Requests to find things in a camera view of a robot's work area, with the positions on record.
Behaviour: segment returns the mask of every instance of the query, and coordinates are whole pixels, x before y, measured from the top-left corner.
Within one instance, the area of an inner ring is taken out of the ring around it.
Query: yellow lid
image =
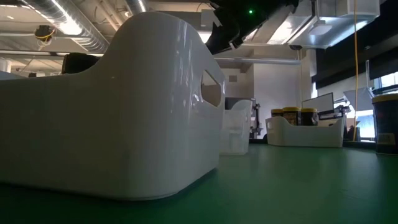
[[[302,108],[301,112],[311,112],[311,113],[315,112],[316,113],[316,112],[318,112],[318,110],[315,108]]]
[[[283,113],[284,111],[282,109],[272,109],[271,113]]]
[[[372,99],[372,103],[379,103],[379,102],[392,101],[392,100],[398,100],[398,94],[397,93],[376,96],[376,97],[374,97]]]
[[[284,112],[288,112],[288,111],[300,111],[300,108],[294,107],[294,106],[292,106],[292,107],[285,107],[285,108],[284,108]]]

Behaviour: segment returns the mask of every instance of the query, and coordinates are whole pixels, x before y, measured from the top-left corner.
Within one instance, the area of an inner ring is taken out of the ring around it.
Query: black container
[[[315,108],[301,109],[301,124],[304,126],[318,126],[318,111]]]
[[[285,107],[284,118],[291,125],[301,125],[301,109],[298,107]]]
[[[398,154],[398,94],[372,99],[376,117],[377,152]]]
[[[282,109],[272,109],[271,117],[284,116],[284,111]]]

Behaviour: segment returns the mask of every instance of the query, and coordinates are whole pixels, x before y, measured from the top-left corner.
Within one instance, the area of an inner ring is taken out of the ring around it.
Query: office desk
[[[117,202],[0,185],[1,223],[398,223],[398,157],[250,145],[187,189]]]

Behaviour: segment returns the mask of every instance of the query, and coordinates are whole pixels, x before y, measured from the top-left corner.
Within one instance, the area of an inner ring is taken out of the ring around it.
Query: translucent plastic bin
[[[243,155],[248,152],[252,101],[238,101],[224,111],[220,154]]]
[[[342,147],[344,118],[329,127],[293,126],[283,117],[266,119],[268,144],[274,146]]]

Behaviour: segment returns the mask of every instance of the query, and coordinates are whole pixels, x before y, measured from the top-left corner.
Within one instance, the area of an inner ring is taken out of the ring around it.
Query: silver ventilation duct
[[[126,0],[126,3],[133,16],[140,12],[148,11],[146,0]]]
[[[71,0],[22,1],[64,34],[86,37],[73,41],[87,51],[104,52],[108,48],[109,42]]]

